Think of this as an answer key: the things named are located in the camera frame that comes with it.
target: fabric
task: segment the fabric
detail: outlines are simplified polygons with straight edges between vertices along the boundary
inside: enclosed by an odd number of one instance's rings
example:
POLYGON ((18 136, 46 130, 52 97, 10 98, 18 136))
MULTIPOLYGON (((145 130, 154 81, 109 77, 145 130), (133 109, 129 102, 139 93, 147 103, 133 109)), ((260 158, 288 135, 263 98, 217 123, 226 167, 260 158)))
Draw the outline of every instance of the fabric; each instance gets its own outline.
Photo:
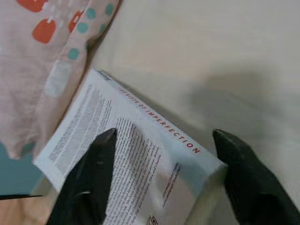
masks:
MULTIPOLYGON (((300 208, 299 7, 127 0, 93 65, 211 151, 214 128, 248 142, 300 208)), ((237 224, 228 210, 210 224, 237 224)))
POLYGON ((0 146, 11 158, 41 150, 67 109, 87 48, 118 0, 10 0, 0 14, 0 146))

